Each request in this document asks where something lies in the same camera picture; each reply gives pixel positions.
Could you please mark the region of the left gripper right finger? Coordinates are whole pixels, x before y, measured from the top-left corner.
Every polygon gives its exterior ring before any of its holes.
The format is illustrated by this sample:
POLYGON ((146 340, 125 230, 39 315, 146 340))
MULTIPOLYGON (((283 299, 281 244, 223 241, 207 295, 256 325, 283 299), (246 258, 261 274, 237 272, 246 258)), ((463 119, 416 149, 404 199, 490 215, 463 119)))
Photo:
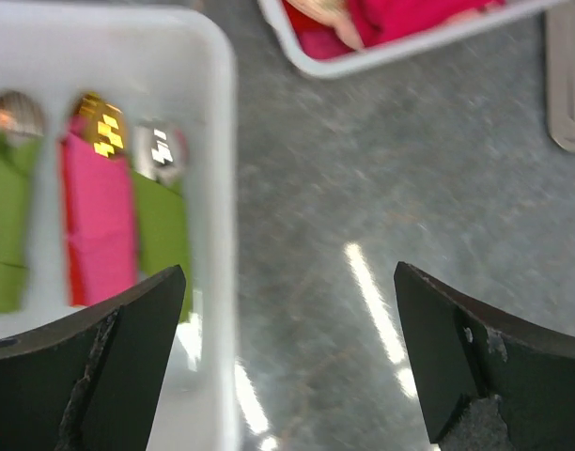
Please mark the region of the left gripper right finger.
POLYGON ((438 443, 494 397, 518 450, 575 450, 575 337, 465 295, 399 262, 397 309, 427 436, 438 443))

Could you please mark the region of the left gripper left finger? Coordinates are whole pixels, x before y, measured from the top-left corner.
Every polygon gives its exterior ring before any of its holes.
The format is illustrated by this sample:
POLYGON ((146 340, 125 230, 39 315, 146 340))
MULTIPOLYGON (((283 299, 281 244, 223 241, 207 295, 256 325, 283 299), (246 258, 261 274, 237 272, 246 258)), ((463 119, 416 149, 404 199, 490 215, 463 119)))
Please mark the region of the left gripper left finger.
POLYGON ((0 339, 0 450, 144 450, 186 280, 167 268, 0 339))

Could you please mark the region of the pink paper napkin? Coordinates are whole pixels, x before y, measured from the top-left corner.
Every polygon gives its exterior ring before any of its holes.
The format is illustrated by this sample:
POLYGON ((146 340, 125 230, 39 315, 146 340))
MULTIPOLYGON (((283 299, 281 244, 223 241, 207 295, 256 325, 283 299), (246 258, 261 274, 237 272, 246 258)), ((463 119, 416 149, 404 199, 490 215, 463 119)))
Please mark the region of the pink paper napkin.
POLYGON ((68 146, 77 250, 86 306, 137 283, 132 182, 124 157, 108 159, 70 130, 68 146))

